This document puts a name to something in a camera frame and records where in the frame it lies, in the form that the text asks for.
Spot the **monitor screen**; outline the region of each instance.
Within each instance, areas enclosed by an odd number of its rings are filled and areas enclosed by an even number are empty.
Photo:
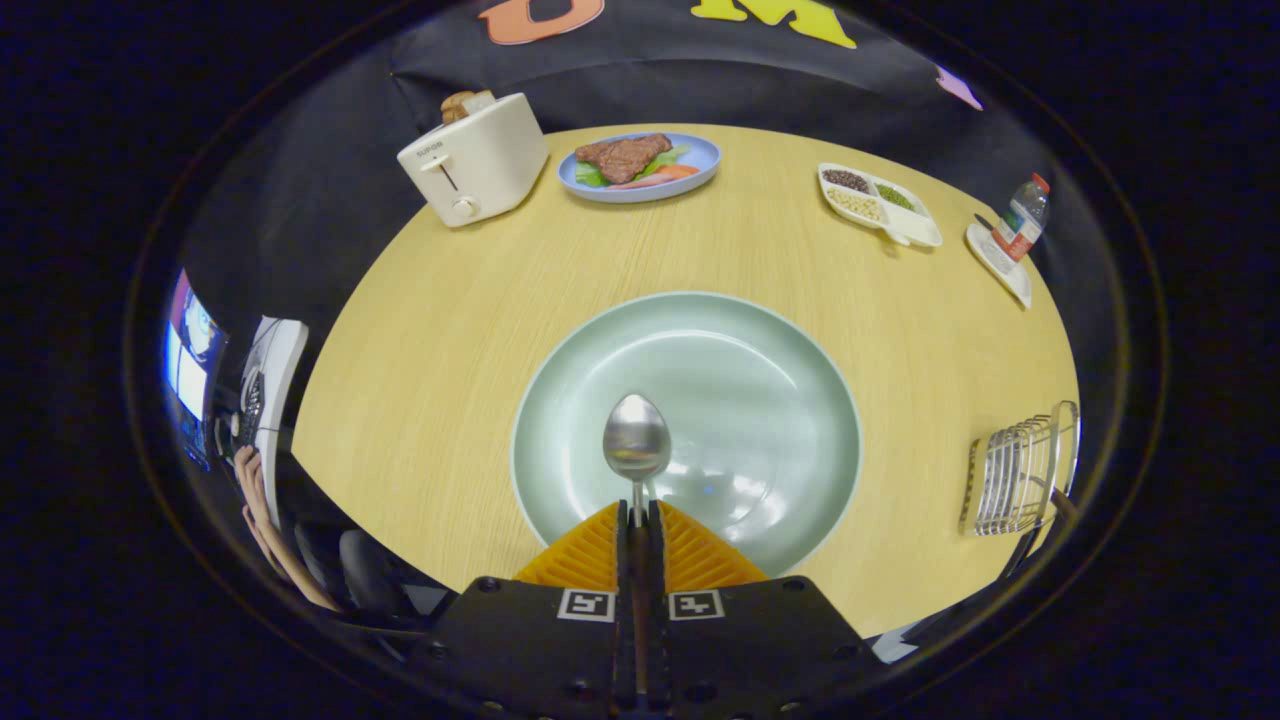
[[[183,270],[178,275],[165,323],[164,379],[177,398],[169,409],[183,448],[206,470],[210,468],[211,375],[216,375],[225,347],[227,333],[200,304]]]

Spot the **pink paper shape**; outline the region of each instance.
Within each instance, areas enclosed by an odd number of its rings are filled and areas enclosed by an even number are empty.
[[[938,68],[938,85],[942,86],[942,90],[946,90],[951,95],[955,95],[960,100],[964,100],[974,110],[982,110],[982,102],[978,102],[978,99],[973,96],[973,92],[969,90],[969,86],[965,85],[963,79],[942,69],[942,65],[937,65],[937,68]]]

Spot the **metal rack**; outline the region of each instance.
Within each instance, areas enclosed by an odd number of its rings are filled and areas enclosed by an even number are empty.
[[[1060,515],[1074,519],[1075,506],[1069,496],[1079,452],[1080,410],[1069,400],[1055,405],[1047,415],[1036,415],[974,441],[960,511],[961,532],[997,536],[1038,528],[1044,524],[1050,503]]]

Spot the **white device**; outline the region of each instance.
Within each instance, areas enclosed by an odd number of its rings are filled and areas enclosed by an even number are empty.
[[[520,205],[548,155],[529,99],[517,92],[438,126],[396,159],[440,220],[456,228]]]

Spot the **red beans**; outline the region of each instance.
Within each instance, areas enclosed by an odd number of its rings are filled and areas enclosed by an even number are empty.
[[[870,186],[867,184],[867,181],[863,179],[861,176],[855,176],[849,170],[823,170],[822,179],[850,187],[858,192],[865,192],[868,195],[872,192]]]

